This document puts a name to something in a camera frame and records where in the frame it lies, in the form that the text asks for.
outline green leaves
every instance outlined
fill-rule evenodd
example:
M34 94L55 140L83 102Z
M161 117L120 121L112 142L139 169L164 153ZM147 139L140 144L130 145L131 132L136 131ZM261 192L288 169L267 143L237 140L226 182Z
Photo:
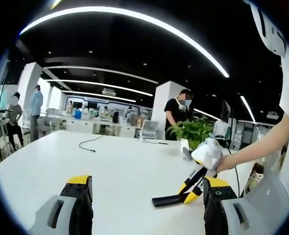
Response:
M196 149L200 143L210 136L213 127L208 124L205 118L190 121L179 121L176 126L171 126L167 132L175 134L177 140L182 138L189 141L190 148Z

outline human arm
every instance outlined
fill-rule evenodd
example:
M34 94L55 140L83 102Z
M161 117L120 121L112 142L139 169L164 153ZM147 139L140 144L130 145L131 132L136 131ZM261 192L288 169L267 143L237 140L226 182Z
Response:
M178 105L175 101L175 99L170 99L165 106L164 112L166 112L166 119L169 121L169 123L173 126L176 125L176 121L173 117L172 111L174 109L178 108Z
M29 102L29 109L32 110L32 107L34 106L34 103L35 103L35 94L32 94L32 97L30 99L30 102Z
M166 111L166 118L172 126L177 125L171 111Z
M41 96L40 96L40 107L42 107L42 105L43 105L43 95L41 94Z
M261 140L249 145L237 153L226 156L217 172L232 169L241 163L250 162L267 156L289 141L289 116L284 114L282 120L275 125Z
M17 113L17 117L16 117L15 123L18 123L18 120L21 118L21 116L22 116L22 109L20 108L20 111Z
M5 113L2 115L3 118L9 118L10 105L7 106Z

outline ceiling light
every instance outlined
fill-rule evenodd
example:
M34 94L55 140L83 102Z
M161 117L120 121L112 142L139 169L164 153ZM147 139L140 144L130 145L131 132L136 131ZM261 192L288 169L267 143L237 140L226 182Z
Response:
M45 81L47 81L47 82L57 82L57 81L59 81L59 82L85 83L85 84L98 85L98 86L104 86L104 87L112 87L112 88L126 90L126 91L129 91L129 92L136 92L136 93L139 93L139 94L153 96L152 94L149 94L149 93L146 93L146 92L141 92L141 91L137 91L137 90L126 88L126 87L119 87L119 86L114 86L114 85L110 85L110 84L98 83L98 82L87 82L87 81L68 80L68 79L46 79Z
M213 116L213 115L207 114L206 112L203 112L203 111L201 111L201 110L194 109L194 111L197 111L197 112L199 112L199 113L201 113L201 114L207 115L207 116L209 116L209 117L211 117L211 118L214 118L214 119L220 121L220 119L219 119L218 117L215 117L215 116Z
M195 42L192 38L187 36L186 34L182 33L178 29L170 26L167 23L164 23L158 19L155 19L153 17L126 10L126 9L121 9L121 8L115 8L115 7L106 7L106 6L86 6L86 7L76 7L76 8L70 8L58 12L51 13L49 15L46 15L44 17L41 17L40 19L35 20L34 22L30 23L27 25L26 28L24 28L20 35L26 32L27 30L33 28L34 26L41 24L45 21L48 21L50 19L59 17L59 16L64 16L68 14L73 14L73 13L81 13L81 12L107 12L107 13L114 13L118 15L125 15L129 17L134 17L152 24L155 24L173 34L176 36L180 37L182 40L193 46L195 49L197 49L199 52L201 52L216 68L225 76L229 77L229 74L226 72L226 70L218 63L218 61L210 54L208 53L207 50L205 50L201 45L199 45L197 42Z
M74 94L87 94L87 95L94 95L94 96L100 96L100 97L106 97L106 98L112 98L112 99L120 99L124 101L129 101L129 102L136 102L133 99L125 99L125 98L120 98L120 97L115 97L115 96L110 96L110 95L105 95L105 94L94 94L94 93L88 93L88 92L75 92L75 91L61 91L64 93L74 93Z
M254 118L254 116L253 116L253 114L252 114L252 111L251 111L251 109L250 109L250 107L249 107L246 99L244 98L244 96L240 96L240 98L241 98L241 100L243 101L244 105L246 106L246 109L247 109L248 112L250 113L251 118L252 118L252 120L253 120L253 123L256 124L255 118Z
M158 82L147 79L145 77L139 77L130 73L126 73L126 72L120 72L120 71L115 71L115 70L107 70L107 69L102 69L102 68L93 68L93 67L84 67L84 66L70 66L70 65L60 65L60 66L50 66L50 67L45 67L43 69L81 69L81 70L94 70L94 71L103 71L103 72L112 72L112 73L116 73L116 74L121 74L124 76L129 76L129 77L134 77L137 79L141 79L147 82L152 82L155 84L158 84Z
M52 7L51 7L51 10L56 7L62 0L55 0Z

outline black ceiling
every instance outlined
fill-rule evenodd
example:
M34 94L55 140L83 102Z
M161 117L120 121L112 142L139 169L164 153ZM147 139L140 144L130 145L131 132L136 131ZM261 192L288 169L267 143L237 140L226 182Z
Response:
M196 108L210 114L216 113L214 103L223 98L237 119L251 120L241 95L245 96L256 121L274 123L266 118L267 112L281 113L280 58L263 45L250 8L242 0L62 0L52 11L78 6L119 7L164 21L203 46L230 77L225 78L200 52L176 35L138 19L109 13L70 14L25 32L20 40L25 46L26 63L34 59L44 67L104 68L159 84L172 80L190 88ZM36 19L47 14L49 11L44 11ZM59 79L100 82L151 94L158 86L110 72L80 69L51 69L51 72ZM99 94L102 91L101 86L66 84L74 91ZM116 92L119 97L137 100L139 105L153 106L153 97L119 89Z

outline human hand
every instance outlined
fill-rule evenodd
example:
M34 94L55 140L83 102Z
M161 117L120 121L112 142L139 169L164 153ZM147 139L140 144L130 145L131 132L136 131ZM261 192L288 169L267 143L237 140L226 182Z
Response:
M217 167L217 173L223 170L230 170L234 168L237 165L234 159L234 154L223 156L220 165Z

